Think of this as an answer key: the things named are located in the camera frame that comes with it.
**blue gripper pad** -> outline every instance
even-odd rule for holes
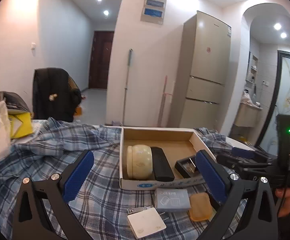
[[[255,157],[254,151],[244,150],[236,147],[232,148],[232,155],[245,159],[252,159]]]
[[[204,150],[201,150],[196,153],[195,158],[196,167],[202,174],[214,199],[218,202],[225,203],[227,199],[227,189],[226,189],[227,186],[225,182],[222,180],[221,176],[218,174],[218,171],[216,171],[214,166],[210,163],[210,160],[208,160],[208,158],[203,154],[202,151]]]
[[[66,203],[75,199],[93,165],[94,154],[88,151],[64,183],[62,197]]]

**white cardboard box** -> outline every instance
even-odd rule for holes
[[[161,147],[173,170],[175,180],[161,182],[155,180],[131,180],[127,176],[126,151],[129,145],[145,144],[150,147]],[[119,149],[119,184],[127,190],[154,190],[161,188],[183,188],[204,183],[202,176],[184,179],[175,169],[177,160],[184,159],[196,154],[200,150],[207,153],[216,161],[214,155],[198,136],[194,129],[187,128],[146,128],[146,127],[123,127]]]

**beige refrigerator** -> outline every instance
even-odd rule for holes
[[[215,128],[231,33],[230,26],[200,11],[184,23],[168,127]]]

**silver bolt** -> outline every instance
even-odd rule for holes
[[[266,177],[261,177],[261,178],[260,178],[260,181],[261,181],[262,183],[267,183],[267,182],[268,182],[268,179],[267,179]]]
[[[230,178],[231,178],[232,180],[238,180],[238,179],[239,179],[238,175],[235,174],[235,173],[230,174]]]
[[[23,183],[24,183],[24,184],[27,184],[27,183],[29,183],[29,182],[30,182],[30,178],[24,178],[24,179],[23,179]]]
[[[57,180],[59,177],[60,177],[60,174],[58,174],[58,173],[54,173],[54,174],[51,176],[51,179],[52,179],[52,180]]]

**gray tile floor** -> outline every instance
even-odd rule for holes
[[[104,125],[106,117],[106,90],[87,89],[82,92],[86,99],[82,100],[82,115],[74,117],[74,122]]]

